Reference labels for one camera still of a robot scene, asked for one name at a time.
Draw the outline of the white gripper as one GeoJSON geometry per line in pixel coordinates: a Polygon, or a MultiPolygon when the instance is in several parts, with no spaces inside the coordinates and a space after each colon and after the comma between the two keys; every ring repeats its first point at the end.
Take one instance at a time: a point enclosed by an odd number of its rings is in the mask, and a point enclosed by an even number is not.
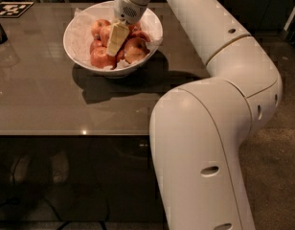
{"type": "Polygon", "coordinates": [[[126,24],[137,23],[145,13],[147,7],[138,5],[131,0],[114,0],[114,15],[117,22],[111,25],[111,31],[107,42],[107,53],[115,57],[126,38],[129,35],[129,28],[126,24]]]}

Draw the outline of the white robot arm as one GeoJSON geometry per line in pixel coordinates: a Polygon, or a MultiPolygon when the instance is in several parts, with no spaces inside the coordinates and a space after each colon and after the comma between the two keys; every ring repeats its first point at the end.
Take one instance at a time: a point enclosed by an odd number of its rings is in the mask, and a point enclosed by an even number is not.
{"type": "MultiPolygon", "coordinates": [[[[137,22],[150,0],[114,0],[137,22]]],[[[167,0],[209,76],[167,92],[150,117],[153,165],[170,230],[256,230],[238,151],[282,99],[278,69],[216,0],[167,0]]]]}

